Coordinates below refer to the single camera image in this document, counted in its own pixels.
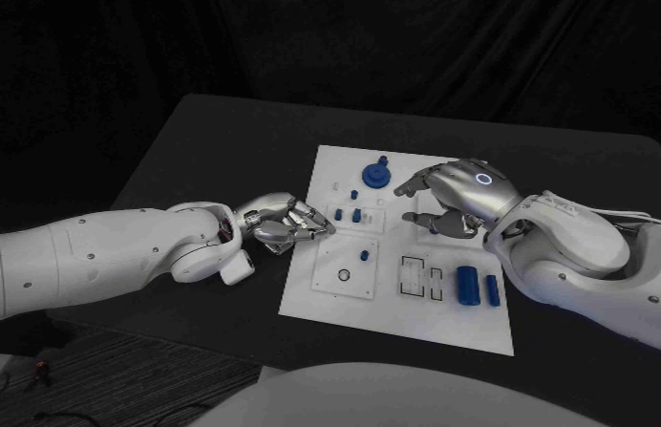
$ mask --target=white board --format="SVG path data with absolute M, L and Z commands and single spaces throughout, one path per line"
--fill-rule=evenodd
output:
M 372 189 L 362 181 L 362 171 L 382 155 L 389 158 L 392 180 L 385 188 Z M 495 256 L 483 250 L 484 230 L 475 239 L 457 240 L 431 235 L 426 229 L 402 221 L 405 212 L 444 213 L 428 190 L 408 198 L 396 197 L 393 189 L 421 169 L 448 160 L 454 159 L 320 146 L 305 201 L 324 209 L 333 222 L 334 209 L 341 208 L 343 220 L 336 236 L 295 247 L 279 314 L 514 355 L 503 270 Z M 359 191 L 354 200 L 351 190 Z M 372 216 L 372 221 L 353 223 L 351 209 L 356 208 L 364 209 L 363 216 Z M 360 259 L 363 250 L 369 251 L 366 261 Z M 402 294 L 402 257 L 425 262 L 425 267 L 421 263 L 421 281 L 418 278 L 415 281 L 425 285 L 423 296 Z M 457 267 L 461 266 L 478 269 L 478 306 L 464 306 L 457 300 Z M 347 281 L 336 274 L 343 268 L 351 271 Z M 416 264 L 406 265 L 406 276 L 412 268 L 418 269 Z M 488 303 L 485 277 L 490 274 L 497 279 L 500 307 Z M 314 285 L 318 279 L 324 280 L 320 286 Z M 405 290 L 412 287 L 411 279 L 408 282 Z

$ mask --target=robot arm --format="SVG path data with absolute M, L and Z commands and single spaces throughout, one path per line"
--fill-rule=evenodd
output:
M 0 319 L 111 298 L 166 272 L 184 283 L 219 272 L 232 285 L 255 271 L 245 238 L 279 254 L 326 233 L 334 227 L 315 209 L 274 193 L 236 212 L 220 203 L 184 203 L 99 212 L 3 234 Z
M 484 248 L 523 294 L 661 349 L 661 225 L 612 224 L 599 214 L 658 221 L 591 209 L 549 191 L 523 198 L 478 160 L 423 169 L 395 194 L 426 189 L 447 212 L 409 212 L 403 220 L 455 238 L 474 237 L 484 226 Z

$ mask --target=dark table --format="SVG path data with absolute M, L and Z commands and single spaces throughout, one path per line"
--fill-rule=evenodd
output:
M 112 208 L 238 206 L 271 191 L 304 198 L 320 144 L 480 158 L 523 195 L 550 189 L 586 205 L 661 214 L 661 148 L 648 138 L 197 95 L 182 100 Z M 219 276 L 177 284 L 163 275 L 135 293 L 49 314 L 284 370 L 349 361 L 425 367 L 611 425 L 657 422 L 661 352 L 534 303 L 510 283 L 516 357 L 279 316 L 291 253 L 274 257 L 254 242 L 246 249 L 258 270 L 233 287 Z

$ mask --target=gray carpet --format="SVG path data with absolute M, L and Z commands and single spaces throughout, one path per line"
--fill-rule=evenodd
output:
M 76 412 L 104 427 L 151 426 L 171 409 L 189 403 L 216 405 L 254 384 L 261 366 L 215 352 L 143 337 L 58 324 L 76 338 L 62 350 L 45 350 L 38 359 L 13 357 L 4 371 L 10 385 L 0 394 L 2 427 L 88 427 L 84 419 L 33 420 L 38 412 Z M 52 386 L 25 388 L 35 363 L 46 360 Z M 4 377 L 0 377 L 0 390 Z M 169 416 L 161 427 L 187 425 L 205 410 Z

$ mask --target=black backdrop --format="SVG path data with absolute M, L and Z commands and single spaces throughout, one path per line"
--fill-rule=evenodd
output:
M 189 93 L 661 139 L 660 13 L 660 0 L 0 0 L 0 231 L 110 207 Z M 0 324 L 0 352 L 39 349 L 38 319 Z

